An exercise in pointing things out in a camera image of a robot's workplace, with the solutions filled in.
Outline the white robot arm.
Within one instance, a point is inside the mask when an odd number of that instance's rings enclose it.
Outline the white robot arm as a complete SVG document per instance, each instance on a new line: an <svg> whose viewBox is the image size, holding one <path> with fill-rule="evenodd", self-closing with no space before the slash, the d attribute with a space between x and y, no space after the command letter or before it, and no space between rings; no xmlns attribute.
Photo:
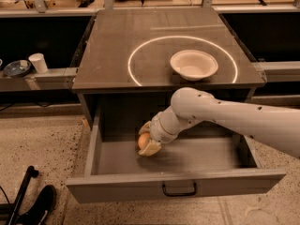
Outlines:
<svg viewBox="0 0 300 225"><path fill-rule="evenodd" d="M212 122L294 158L300 157L300 111L290 108L224 101L197 89L176 90L171 105L140 129L139 154L151 157L180 132Z"/></svg>

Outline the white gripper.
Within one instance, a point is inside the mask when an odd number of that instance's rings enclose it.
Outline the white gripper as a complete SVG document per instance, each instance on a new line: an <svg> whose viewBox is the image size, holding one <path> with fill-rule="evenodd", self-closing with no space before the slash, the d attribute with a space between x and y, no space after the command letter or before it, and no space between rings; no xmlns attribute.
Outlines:
<svg viewBox="0 0 300 225"><path fill-rule="evenodd" d="M139 134L149 133L153 139L147 139L142 143L139 155L151 157L161 149L162 143L170 143L179 133L176 116L171 112L159 112L153 119L146 122L139 130Z"/></svg>

